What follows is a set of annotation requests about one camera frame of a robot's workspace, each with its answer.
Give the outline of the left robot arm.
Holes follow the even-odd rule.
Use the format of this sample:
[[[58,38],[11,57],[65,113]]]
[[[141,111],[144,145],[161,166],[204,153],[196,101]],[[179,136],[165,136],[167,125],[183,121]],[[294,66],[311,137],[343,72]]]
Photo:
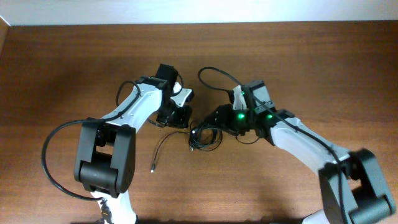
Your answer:
[[[81,127],[74,177],[97,200],[104,223],[137,223],[128,188],[136,161],[136,133],[153,114],[162,126],[188,127],[193,90],[177,83],[178,71],[161,64],[140,77],[131,94],[98,124]]]

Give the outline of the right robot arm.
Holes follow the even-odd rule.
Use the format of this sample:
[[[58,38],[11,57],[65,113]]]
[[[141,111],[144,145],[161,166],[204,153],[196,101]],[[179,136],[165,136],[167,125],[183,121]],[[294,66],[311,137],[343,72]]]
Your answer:
[[[228,95],[230,102],[217,107],[206,123],[233,136],[254,130],[319,178],[323,207],[292,223],[377,223],[395,214],[396,202],[371,151],[333,144],[290,111],[276,109],[260,80],[238,85]]]

